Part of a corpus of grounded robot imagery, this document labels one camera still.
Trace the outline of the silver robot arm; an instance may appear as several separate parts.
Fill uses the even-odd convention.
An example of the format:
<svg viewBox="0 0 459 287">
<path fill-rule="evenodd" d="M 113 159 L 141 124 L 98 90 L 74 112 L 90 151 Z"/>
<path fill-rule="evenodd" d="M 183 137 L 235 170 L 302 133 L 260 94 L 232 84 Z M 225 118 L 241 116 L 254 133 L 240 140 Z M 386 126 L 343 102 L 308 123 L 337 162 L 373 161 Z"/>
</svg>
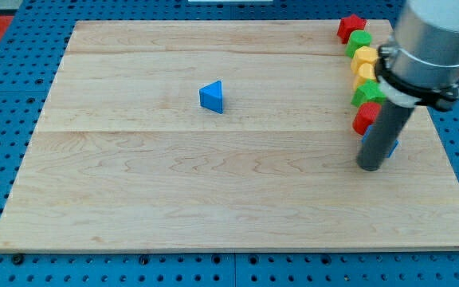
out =
<svg viewBox="0 0 459 287">
<path fill-rule="evenodd" d="M 397 106 L 450 110 L 459 100 L 459 0 L 406 1 L 375 73 Z"/>
</svg>

